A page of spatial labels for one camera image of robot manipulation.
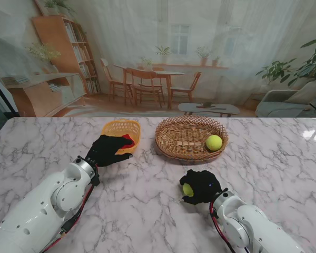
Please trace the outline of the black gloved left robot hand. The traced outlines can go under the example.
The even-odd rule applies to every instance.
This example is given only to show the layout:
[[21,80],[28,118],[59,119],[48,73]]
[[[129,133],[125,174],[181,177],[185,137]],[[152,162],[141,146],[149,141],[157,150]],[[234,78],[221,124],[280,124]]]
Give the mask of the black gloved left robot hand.
[[132,144],[132,141],[124,137],[101,135],[92,144],[84,160],[97,167],[110,166],[132,156],[131,153],[116,154],[120,148],[130,144]]

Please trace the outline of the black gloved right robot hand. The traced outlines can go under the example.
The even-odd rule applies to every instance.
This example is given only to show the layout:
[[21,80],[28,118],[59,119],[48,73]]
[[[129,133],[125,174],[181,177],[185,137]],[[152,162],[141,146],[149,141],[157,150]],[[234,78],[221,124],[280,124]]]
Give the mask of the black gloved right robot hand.
[[221,185],[216,176],[207,170],[194,171],[190,169],[179,182],[181,186],[188,185],[191,188],[193,195],[188,196],[185,193],[182,199],[184,202],[192,205],[209,203],[222,192]]

